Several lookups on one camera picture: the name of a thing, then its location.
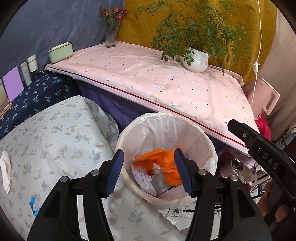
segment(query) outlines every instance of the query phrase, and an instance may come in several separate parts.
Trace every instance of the red cloth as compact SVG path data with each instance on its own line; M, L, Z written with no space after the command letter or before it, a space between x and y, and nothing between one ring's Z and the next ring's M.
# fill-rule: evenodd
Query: red cloth
M271 131L269 128L269 124L265 118L264 115L261 115L261 118L258 120L255 120L255 123L259 129L259 132L261 135L263 135L266 139L271 141Z

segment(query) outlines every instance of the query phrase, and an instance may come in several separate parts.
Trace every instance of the green tissue box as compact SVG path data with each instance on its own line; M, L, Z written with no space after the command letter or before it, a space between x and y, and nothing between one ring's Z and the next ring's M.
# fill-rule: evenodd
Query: green tissue box
M55 64L62 59L69 58L73 54L72 43L64 43L53 47L48 51L50 62Z

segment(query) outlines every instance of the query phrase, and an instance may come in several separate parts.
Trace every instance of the blue gripper pad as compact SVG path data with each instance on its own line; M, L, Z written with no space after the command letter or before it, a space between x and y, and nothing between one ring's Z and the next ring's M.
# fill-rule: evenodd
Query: blue gripper pad
M124 161L123 150L118 149L112 159L113 166L107 177L107 186L106 186L107 196L109 196L114 191L115 185L117 183L117 180L123 165L123 161Z
M186 158L183 155L182 151L180 148L177 148L175 150L175 164L177 166L179 175L182 180L182 184L184 187L185 192L189 194L189 196L193 195L193 190L192 190L192 179L189 174L189 171L186 166Z

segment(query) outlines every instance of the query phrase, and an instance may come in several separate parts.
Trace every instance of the pink appliance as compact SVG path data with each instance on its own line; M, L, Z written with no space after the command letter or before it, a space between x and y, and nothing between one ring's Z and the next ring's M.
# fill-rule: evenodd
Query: pink appliance
M264 79L259 78L254 90L248 97L248 102L251 105L255 120L260 118L260 115L263 113L263 111L265 111L267 115L270 115L279 98L280 94Z

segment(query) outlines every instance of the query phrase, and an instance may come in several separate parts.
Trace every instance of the navy blue fabric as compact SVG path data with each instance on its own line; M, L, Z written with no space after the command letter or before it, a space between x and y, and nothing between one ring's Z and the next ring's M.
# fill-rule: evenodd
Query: navy blue fabric
M0 121L0 139L31 116L76 95L80 95L80 91L72 78L40 72L39 78L13 100L12 107Z
M155 112L132 101L121 98L99 87L77 80L81 95L96 102L104 112L109 113L116 121L119 133L137 117ZM209 136L218 156L229 148L223 142Z
M47 51L59 44L71 42L80 50L105 41L100 6L123 7L124 0L28 0L0 38L0 77L15 66L20 70L33 54L43 70L49 63Z

